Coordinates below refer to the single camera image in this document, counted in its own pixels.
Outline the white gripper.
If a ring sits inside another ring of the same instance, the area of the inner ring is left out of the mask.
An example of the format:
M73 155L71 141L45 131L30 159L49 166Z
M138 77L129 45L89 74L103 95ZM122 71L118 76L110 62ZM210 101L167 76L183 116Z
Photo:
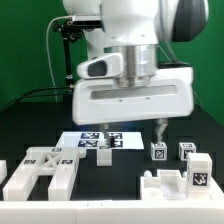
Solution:
M115 146L115 139L105 123L157 119L154 142L161 143L167 118L188 116L193 111L192 82L191 67L159 69L149 84L141 87L120 88L113 78L79 80L72 118L77 125L101 124L109 148Z

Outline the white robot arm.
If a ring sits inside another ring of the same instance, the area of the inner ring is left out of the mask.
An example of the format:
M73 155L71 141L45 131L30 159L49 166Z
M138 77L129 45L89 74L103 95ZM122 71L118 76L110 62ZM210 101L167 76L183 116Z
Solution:
M73 95L78 125L155 119L156 141L171 117L193 110L193 69L157 62L160 42L189 42L205 28L208 0L62 0L84 30L88 60L79 64Z

